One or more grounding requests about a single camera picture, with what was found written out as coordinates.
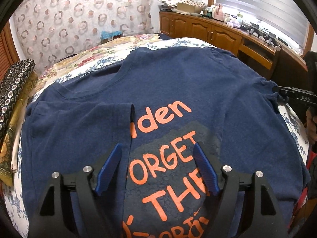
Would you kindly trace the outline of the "person's right hand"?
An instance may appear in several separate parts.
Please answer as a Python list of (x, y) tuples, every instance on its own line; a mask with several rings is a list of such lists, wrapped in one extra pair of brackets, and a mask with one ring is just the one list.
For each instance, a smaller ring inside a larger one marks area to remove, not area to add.
[(306, 122), (307, 122), (307, 136), (309, 143), (314, 145), (317, 141), (317, 134), (316, 134), (316, 124), (317, 124), (317, 117), (316, 115), (312, 115), (312, 111), (308, 109), (306, 111)]

